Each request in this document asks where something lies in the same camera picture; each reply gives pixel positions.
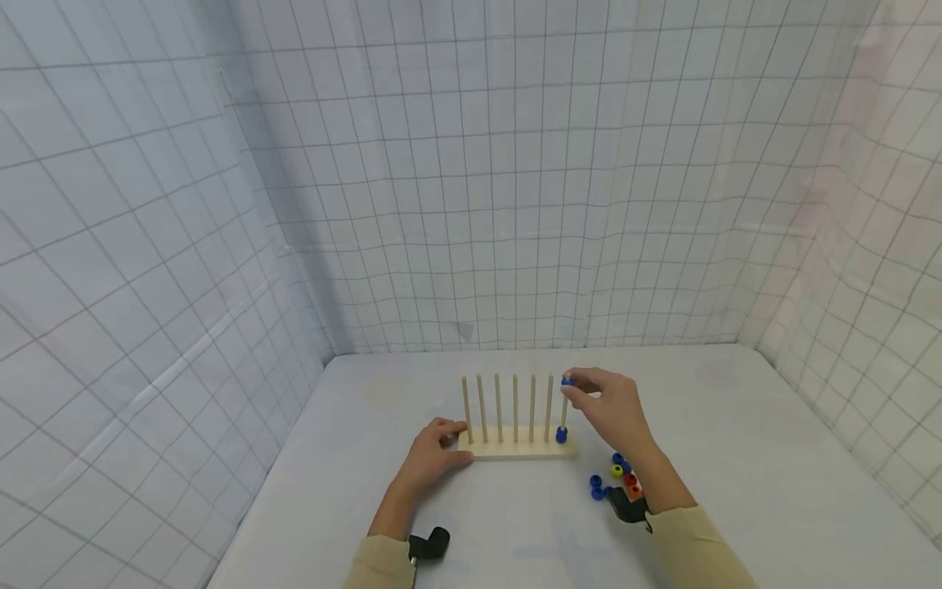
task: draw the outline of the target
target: wooden base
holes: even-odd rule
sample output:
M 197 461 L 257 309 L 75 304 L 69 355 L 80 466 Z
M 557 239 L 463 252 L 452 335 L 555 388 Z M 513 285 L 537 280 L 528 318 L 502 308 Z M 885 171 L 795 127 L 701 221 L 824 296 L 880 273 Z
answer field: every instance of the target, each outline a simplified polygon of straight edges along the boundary
M 543 428 L 534 428 L 533 441 L 529 441 L 529 425 L 520 425 L 519 441 L 513 441 L 513 425 L 504 425 L 504 441 L 497 441 L 497 427 L 488 426 L 487 442 L 480 426 L 472 429 L 474 443 L 468 444 L 467 432 L 458 434 L 458 450 L 471 450 L 475 460 L 542 460 L 553 458 L 575 458 L 578 452 L 572 430 L 565 444 L 556 442 L 556 426 L 549 433 L 549 441 L 543 441 Z

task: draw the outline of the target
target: right hand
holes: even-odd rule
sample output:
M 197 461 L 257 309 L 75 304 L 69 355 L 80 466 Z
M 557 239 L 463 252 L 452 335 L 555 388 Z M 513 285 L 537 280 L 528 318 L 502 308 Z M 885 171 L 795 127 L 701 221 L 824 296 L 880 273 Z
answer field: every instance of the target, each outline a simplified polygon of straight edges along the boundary
M 632 379 L 601 368 L 569 368 L 566 376 L 576 385 L 563 386 L 562 394 L 628 462 L 657 447 Z M 598 398 L 589 395 L 596 392 Z

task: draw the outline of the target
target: hand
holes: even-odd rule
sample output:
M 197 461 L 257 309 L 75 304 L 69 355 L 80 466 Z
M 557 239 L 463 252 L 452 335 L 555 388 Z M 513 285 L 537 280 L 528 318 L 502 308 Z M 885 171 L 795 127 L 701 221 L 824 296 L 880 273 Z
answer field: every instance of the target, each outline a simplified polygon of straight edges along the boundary
M 632 379 L 601 368 L 570 368 L 563 377 L 576 385 L 563 386 L 562 394 L 628 462 L 633 463 L 639 452 L 657 448 Z M 596 392 L 601 393 L 598 398 L 589 396 Z
M 451 436 L 468 428 L 464 421 L 436 417 L 415 437 L 390 491 L 416 500 L 443 474 L 458 466 L 471 464 L 474 454 L 469 451 L 450 451 Z

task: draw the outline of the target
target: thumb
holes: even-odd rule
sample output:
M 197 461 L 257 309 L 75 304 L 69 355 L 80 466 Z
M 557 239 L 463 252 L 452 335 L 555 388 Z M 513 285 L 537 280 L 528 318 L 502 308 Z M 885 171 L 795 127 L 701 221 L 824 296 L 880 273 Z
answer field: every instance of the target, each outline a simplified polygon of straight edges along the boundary
M 573 404 L 573 407 L 582 412 L 585 412 L 587 408 L 597 401 L 590 397 L 584 390 L 575 386 L 561 386 L 560 390 L 566 399 Z
M 474 452 L 455 450 L 448 453 L 447 464 L 449 468 L 470 465 L 472 462 L 474 462 Z

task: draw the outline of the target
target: white grid fabric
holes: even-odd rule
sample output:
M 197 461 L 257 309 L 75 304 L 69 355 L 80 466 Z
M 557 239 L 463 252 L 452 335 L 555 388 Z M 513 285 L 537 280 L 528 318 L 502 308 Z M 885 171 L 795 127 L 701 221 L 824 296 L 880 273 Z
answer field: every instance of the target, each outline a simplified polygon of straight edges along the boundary
M 237 111 L 338 352 L 736 340 L 807 249 L 861 8 L 233 5 Z
M 0 2 L 4 587 L 204 586 L 322 370 L 197 5 Z
M 854 36 L 795 221 L 810 249 L 758 349 L 942 549 L 940 35 L 929 0 Z

